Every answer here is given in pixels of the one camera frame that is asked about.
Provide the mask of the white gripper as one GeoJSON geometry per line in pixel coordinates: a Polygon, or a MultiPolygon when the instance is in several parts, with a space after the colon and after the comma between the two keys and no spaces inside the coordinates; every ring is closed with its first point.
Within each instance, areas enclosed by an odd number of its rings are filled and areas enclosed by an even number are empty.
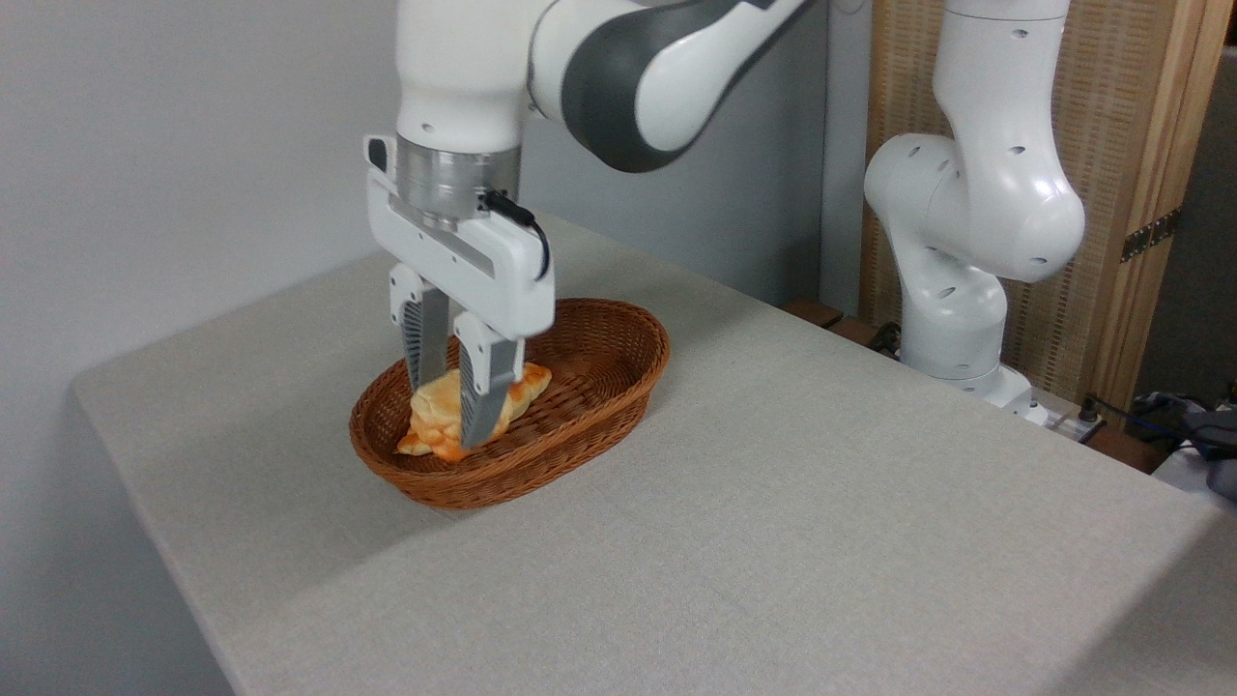
{"type": "Polygon", "coordinates": [[[390,320],[400,330],[412,389],[447,375],[449,299],[461,397],[461,449],[487,443],[511,384],[523,375],[526,336],[554,320],[554,268],[533,229],[482,202],[518,189],[521,150],[464,155],[402,137],[367,136],[367,221],[400,261],[388,273],[390,320]]]}

